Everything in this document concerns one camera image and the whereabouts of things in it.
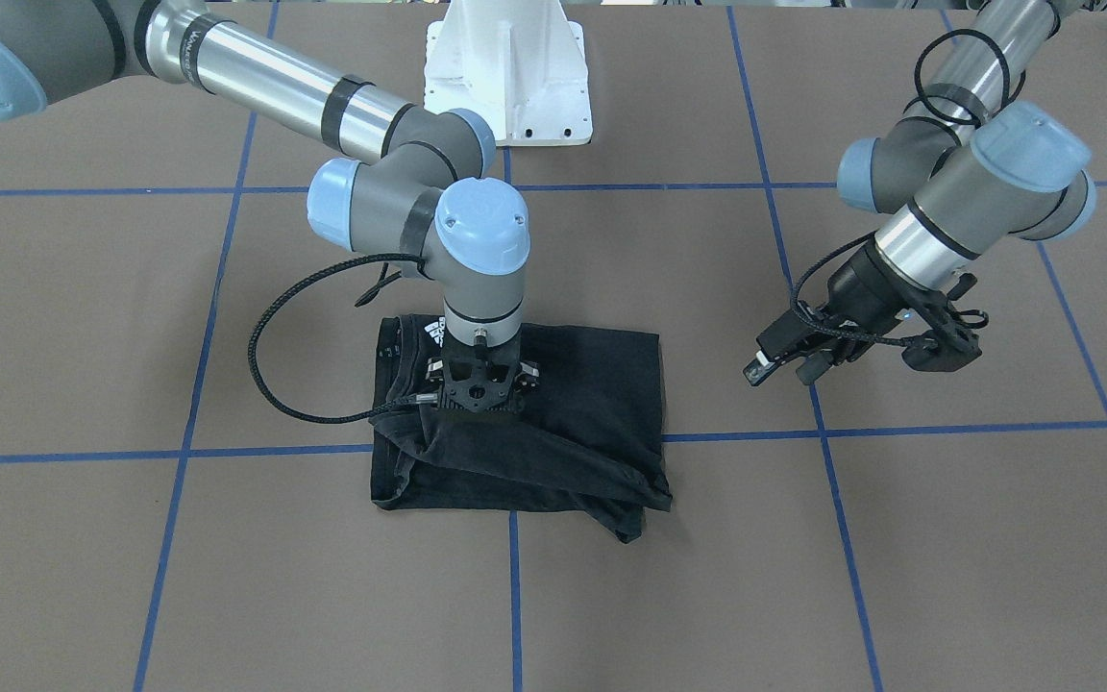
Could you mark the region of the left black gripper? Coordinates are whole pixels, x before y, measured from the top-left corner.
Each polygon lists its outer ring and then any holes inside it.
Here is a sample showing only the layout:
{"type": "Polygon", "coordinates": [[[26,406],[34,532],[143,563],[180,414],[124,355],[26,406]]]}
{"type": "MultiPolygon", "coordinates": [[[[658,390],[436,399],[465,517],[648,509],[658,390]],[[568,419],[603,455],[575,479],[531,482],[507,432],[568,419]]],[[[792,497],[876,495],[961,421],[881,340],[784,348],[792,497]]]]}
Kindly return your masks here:
{"type": "MultiPolygon", "coordinates": [[[[906,309],[927,326],[925,333],[903,347],[906,366],[919,372],[956,372],[981,357],[976,333],[953,314],[948,295],[906,281],[888,266],[873,240],[862,242],[827,280],[823,312],[832,327],[849,321],[862,332],[884,335],[897,327],[898,316],[906,309]]],[[[783,311],[756,342],[755,357],[743,369],[751,386],[761,385],[797,358],[797,380],[811,386],[852,354],[851,341],[832,341],[830,334],[805,324],[792,309],[783,311]]]]}

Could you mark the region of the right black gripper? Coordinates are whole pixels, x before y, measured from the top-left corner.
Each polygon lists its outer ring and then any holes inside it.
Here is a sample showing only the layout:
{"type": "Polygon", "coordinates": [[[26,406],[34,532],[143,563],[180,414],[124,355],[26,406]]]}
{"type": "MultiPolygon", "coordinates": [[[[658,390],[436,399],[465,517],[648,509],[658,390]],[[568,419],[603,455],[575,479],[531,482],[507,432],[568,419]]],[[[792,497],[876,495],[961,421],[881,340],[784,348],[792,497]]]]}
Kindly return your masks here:
{"type": "Polygon", "coordinates": [[[439,410],[518,415],[527,390],[539,386],[539,364],[520,358],[520,335],[489,347],[486,337],[464,343],[444,333],[438,358],[430,358],[426,382],[438,385],[439,410]]]}

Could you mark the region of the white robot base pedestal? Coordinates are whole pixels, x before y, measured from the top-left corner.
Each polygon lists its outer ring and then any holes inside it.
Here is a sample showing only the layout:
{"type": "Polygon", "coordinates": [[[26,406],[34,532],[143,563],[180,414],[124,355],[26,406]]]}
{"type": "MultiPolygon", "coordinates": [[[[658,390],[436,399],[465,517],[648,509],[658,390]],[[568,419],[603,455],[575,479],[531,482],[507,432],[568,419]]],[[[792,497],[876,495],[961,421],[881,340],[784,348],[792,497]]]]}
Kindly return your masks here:
{"type": "Polygon", "coordinates": [[[426,30],[425,109],[465,109],[501,146],[594,133],[584,32],[558,1],[453,1],[426,30]]]}

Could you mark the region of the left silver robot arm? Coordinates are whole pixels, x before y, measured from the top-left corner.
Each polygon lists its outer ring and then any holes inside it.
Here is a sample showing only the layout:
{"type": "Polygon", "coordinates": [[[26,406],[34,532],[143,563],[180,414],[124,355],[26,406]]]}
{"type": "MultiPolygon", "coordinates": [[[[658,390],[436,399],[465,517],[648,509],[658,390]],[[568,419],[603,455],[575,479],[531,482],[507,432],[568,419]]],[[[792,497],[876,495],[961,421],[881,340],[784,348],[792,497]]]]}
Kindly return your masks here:
{"type": "Polygon", "coordinates": [[[792,285],[788,307],[756,338],[744,376],[761,385],[797,365],[811,385],[870,347],[900,349],[906,366],[954,372],[981,354],[984,311],[956,301],[975,285],[968,266],[999,240],[1059,239],[1079,231],[1097,202],[1089,146],[1020,99],[1026,68],[1077,1],[984,1],[974,23],[949,31],[937,73],[914,69],[915,97],[884,137],[857,140],[836,192],[886,220],[844,245],[847,261],[821,304],[792,285]]]}

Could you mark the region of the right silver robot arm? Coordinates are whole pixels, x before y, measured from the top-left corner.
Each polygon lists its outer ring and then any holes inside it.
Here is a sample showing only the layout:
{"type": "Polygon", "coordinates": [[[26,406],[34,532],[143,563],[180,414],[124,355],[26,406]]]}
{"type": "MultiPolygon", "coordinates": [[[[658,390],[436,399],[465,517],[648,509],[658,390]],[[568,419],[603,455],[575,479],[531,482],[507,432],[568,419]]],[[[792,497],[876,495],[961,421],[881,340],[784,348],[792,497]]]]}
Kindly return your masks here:
{"type": "Polygon", "coordinates": [[[497,149],[480,115],[430,112],[204,1],[0,1],[0,121],[128,76],[188,85],[333,152],[308,186],[307,220],[351,258],[287,289],[254,327],[247,360],[273,407],[311,420],[265,382],[263,329],[296,295],[364,264],[380,264],[381,276],[360,304],[405,277],[435,281],[443,295],[445,332],[425,381],[376,413],[523,407],[539,383],[539,366],[520,354],[529,211],[489,175],[497,149]]]}

